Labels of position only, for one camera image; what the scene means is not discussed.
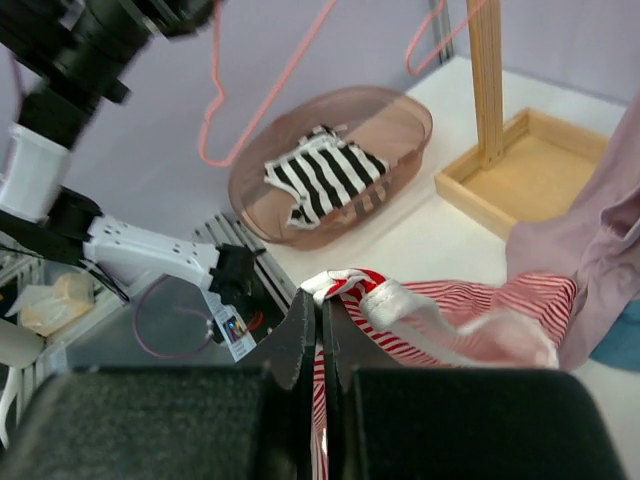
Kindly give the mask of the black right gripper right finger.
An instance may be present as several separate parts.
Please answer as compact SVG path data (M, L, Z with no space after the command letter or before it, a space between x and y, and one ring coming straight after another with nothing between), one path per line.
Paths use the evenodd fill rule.
M622 479L594 401L554 370L405 367L322 309L332 479Z

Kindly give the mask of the black white striped tank top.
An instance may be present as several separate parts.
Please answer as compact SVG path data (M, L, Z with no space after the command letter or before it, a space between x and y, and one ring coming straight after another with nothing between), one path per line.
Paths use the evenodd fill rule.
M386 160L319 125L292 151L265 163L264 182L294 199L285 226L311 231L373 213L389 196L390 172Z

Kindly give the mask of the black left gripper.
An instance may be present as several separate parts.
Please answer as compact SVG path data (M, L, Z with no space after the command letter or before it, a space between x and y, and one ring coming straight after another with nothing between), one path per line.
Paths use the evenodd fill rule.
M123 100L129 89L120 76L149 41L196 34L216 6L212 0L87 1L55 70L90 97Z

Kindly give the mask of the red white striped tank top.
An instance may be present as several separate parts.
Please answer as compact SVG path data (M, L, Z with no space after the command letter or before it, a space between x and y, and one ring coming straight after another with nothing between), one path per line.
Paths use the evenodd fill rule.
M332 298L391 359L411 367L559 366L576 283L530 271L501 286L454 280L402 284L367 269L329 270L304 281L316 305Z

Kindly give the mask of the dusty pink tank top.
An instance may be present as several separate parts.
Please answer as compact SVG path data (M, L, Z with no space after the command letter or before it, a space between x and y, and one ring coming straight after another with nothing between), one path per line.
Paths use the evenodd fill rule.
M520 222L505 248L507 274L543 270L578 286L559 347L564 369L581 366L639 295L639 101L633 99L594 173L569 210Z

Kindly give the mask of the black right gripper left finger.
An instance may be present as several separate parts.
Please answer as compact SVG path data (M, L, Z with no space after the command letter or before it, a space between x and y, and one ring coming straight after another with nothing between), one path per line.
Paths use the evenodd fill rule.
M49 377L1 458L5 479L309 479L315 306L233 366L92 367Z

